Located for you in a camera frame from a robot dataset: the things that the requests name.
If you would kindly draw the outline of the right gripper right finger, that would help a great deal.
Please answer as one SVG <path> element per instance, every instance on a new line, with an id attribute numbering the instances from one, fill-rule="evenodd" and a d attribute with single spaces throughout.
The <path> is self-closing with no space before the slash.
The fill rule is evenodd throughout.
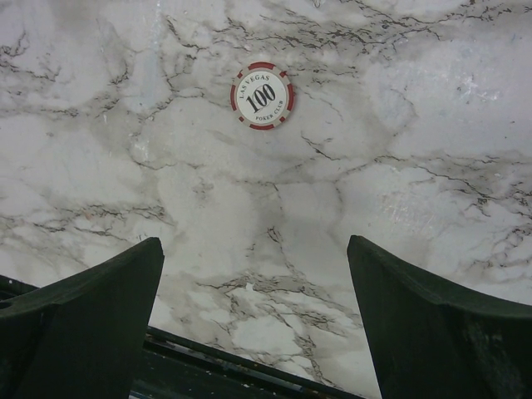
<path id="1" fill-rule="evenodd" d="M 384 398 L 529 398 L 531 307 L 353 235 L 347 257 Z"/>

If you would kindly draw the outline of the white red chip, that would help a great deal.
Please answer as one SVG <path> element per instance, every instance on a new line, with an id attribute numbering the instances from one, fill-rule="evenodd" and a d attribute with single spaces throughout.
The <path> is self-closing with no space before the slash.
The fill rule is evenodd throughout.
<path id="1" fill-rule="evenodd" d="M 282 125 L 295 106 L 294 86 L 272 62 L 253 62 L 234 78 L 230 105 L 240 122 L 257 131 Z"/>

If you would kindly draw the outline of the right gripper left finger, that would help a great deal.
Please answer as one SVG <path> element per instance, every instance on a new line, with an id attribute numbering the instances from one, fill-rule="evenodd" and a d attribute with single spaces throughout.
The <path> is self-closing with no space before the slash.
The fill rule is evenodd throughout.
<path id="1" fill-rule="evenodd" d="M 162 274 L 159 239 L 1 299 L 3 398 L 127 398 Z"/>

